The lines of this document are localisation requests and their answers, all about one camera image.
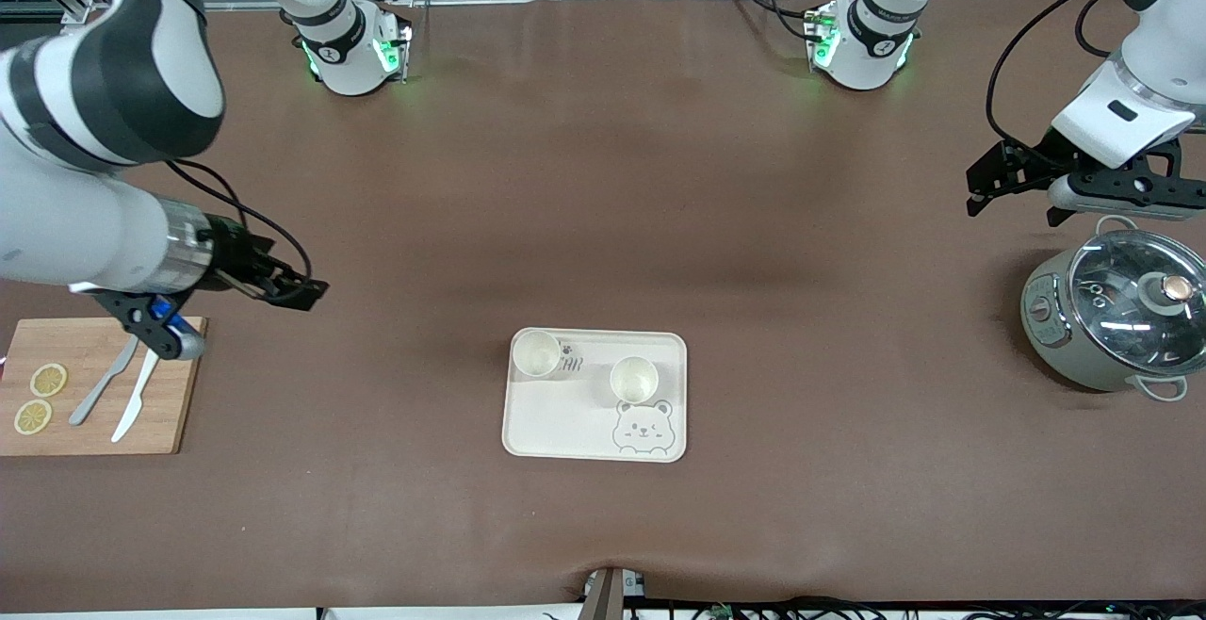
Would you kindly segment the white plastic knife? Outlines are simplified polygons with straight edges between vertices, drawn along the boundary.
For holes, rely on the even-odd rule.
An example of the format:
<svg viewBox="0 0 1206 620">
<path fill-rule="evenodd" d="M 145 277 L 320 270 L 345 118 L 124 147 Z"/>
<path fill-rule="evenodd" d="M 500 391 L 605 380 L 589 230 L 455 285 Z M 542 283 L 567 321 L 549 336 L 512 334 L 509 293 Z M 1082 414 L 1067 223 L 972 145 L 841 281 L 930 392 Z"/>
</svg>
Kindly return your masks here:
<svg viewBox="0 0 1206 620">
<path fill-rule="evenodd" d="M 152 375 L 154 375 L 156 365 L 158 365 L 159 361 L 159 353 L 156 353 L 154 350 L 147 350 L 141 369 L 139 370 L 137 382 L 134 385 L 129 400 L 125 402 L 121 422 L 118 422 L 109 441 L 113 444 L 121 443 L 133 425 L 137 422 L 139 414 L 141 414 L 144 408 L 145 388 L 150 384 Z"/>
</svg>

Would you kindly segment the grey bracket at table edge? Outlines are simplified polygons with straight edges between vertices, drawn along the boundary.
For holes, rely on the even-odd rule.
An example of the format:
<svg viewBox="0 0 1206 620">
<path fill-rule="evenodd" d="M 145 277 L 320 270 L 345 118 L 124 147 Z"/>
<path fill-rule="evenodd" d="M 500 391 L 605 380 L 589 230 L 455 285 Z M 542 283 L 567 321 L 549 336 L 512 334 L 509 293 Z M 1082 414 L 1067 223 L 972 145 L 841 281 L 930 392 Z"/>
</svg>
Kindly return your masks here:
<svg viewBox="0 0 1206 620">
<path fill-rule="evenodd" d="M 637 571 L 601 568 L 590 574 L 584 593 L 578 620 L 642 620 L 633 603 L 645 599 L 645 577 Z"/>
</svg>

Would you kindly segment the glass pot lid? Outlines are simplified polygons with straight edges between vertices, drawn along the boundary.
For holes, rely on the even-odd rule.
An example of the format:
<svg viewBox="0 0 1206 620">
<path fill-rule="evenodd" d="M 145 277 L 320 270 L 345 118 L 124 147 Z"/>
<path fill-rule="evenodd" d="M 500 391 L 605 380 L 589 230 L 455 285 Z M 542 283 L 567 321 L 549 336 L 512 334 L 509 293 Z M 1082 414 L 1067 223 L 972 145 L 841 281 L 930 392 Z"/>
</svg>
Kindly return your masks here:
<svg viewBox="0 0 1206 620">
<path fill-rule="evenodd" d="M 1116 229 L 1073 255 L 1075 316 L 1103 352 L 1136 372 L 1206 369 L 1206 259 L 1170 236 Z"/>
</svg>

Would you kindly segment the wooden cutting board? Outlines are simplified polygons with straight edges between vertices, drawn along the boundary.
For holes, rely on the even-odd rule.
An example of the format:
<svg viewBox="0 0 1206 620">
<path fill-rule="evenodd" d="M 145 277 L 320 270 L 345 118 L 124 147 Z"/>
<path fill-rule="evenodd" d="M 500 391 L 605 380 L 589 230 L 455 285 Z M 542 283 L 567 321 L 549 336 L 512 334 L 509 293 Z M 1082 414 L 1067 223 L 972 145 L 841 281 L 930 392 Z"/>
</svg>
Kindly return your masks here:
<svg viewBox="0 0 1206 620">
<path fill-rule="evenodd" d="M 81 426 L 69 417 L 121 353 L 129 334 L 115 318 L 21 318 L 0 375 L 0 457 L 104 456 L 104 454 L 174 454 L 191 403 L 199 361 L 160 361 L 145 388 L 144 408 L 124 439 L 109 441 L 137 384 L 147 347 L 137 346 L 122 372 Z M 13 419 L 18 408 L 36 397 L 29 379 L 39 367 L 60 363 L 69 372 L 66 387 L 48 397 L 55 414 L 46 429 L 19 435 Z"/>
</svg>

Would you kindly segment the cream tray with bear print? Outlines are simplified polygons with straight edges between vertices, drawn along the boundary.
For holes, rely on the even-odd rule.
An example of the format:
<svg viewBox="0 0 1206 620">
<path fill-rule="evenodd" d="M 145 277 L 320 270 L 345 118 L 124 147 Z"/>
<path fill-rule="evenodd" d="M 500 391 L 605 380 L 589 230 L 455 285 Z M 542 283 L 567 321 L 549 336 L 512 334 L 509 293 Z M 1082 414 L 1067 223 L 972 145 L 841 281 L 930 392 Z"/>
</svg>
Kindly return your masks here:
<svg viewBox="0 0 1206 620">
<path fill-rule="evenodd" d="M 560 369 L 534 379 L 520 374 L 509 357 L 500 443 L 510 454 L 642 463 L 672 463 L 686 454 L 687 345 L 681 337 L 551 327 L 521 331 L 526 329 L 560 338 L 562 359 Z M 658 392 L 642 405 L 617 400 L 609 387 L 611 367 L 630 355 L 658 367 Z"/>
</svg>

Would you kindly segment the grey plastic knife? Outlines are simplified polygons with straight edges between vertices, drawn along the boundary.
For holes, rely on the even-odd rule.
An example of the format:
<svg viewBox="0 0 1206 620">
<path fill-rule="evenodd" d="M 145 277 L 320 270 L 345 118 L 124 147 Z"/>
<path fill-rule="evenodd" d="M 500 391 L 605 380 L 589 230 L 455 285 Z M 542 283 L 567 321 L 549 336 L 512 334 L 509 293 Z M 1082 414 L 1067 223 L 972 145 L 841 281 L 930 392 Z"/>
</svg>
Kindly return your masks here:
<svg viewBox="0 0 1206 620">
<path fill-rule="evenodd" d="M 137 337 L 129 337 L 128 340 L 125 340 L 123 350 L 121 350 L 121 353 L 116 355 L 112 364 L 109 365 L 109 370 L 104 372 L 104 375 L 99 379 L 98 384 L 90 388 L 90 392 L 88 392 L 83 400 L 81 400 L 76 409 L 74 409 L 74 413 L 70 415 L 68 421 L 70 426 L 81 426 L 88 417 L 90 417 L 90 411 L 93 411 L 96 402 L 100 397 L 103 397 L 106 388 L 109 388 L 109 384 L 112 384 L 112 381 L 121 375 L 122 372 L 125 372 L 125 367 L 129 365 L 134 353 L 137 352 Z"/>
</svg>

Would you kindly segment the grey-green electric pot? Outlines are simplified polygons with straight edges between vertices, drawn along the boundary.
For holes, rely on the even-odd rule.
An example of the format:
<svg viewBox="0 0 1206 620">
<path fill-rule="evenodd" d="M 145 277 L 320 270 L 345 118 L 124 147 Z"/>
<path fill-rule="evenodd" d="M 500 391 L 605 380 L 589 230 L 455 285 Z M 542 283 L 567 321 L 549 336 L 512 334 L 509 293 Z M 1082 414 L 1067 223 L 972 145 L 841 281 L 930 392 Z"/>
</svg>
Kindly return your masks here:
<svg viewBox="0 0 1206 620">
<path fill-rule="evenodd" d="M 1132 220 L 1106 215 L 1097 221 L 1093 236 L 1116 229 L 1143 230 Z M 1081 247 L 1052 256 L 1030 273 L 1021 287 L 1019 315 L 1030 345 L 1052 370 L 1082 387 L 1106 393 L 1134 388 L 1151 400 L 1184 400 L 1188 379 L 1198 372 L 1172 378 L 1136 372 L 1103 352 L 1088 337 L 1071 302 L 1071 263 Z"/>
</svg>

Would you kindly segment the white plastic cup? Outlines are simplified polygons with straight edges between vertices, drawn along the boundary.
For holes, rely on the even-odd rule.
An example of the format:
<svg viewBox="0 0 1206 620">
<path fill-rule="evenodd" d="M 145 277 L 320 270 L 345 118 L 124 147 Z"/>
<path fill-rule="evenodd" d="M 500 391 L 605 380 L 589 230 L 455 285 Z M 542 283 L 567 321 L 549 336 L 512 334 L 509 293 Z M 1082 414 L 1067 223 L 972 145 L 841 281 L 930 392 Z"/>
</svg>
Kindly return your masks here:
<svg viewBox="0 0 1206 620">
<path fill-rule="evenodd" d="M 548 331 L 526 329 L 513 338 L 510 361 L 526 378 L 546 378 L 560 369 L 562 344 Z"/>
<path fill-rule="evenodd" d="M 642 355 L 630 355 L 611 367 L 609 387 L 617 400 L 642 405 L 658 392 L 658 367 Z"/>
</svg>

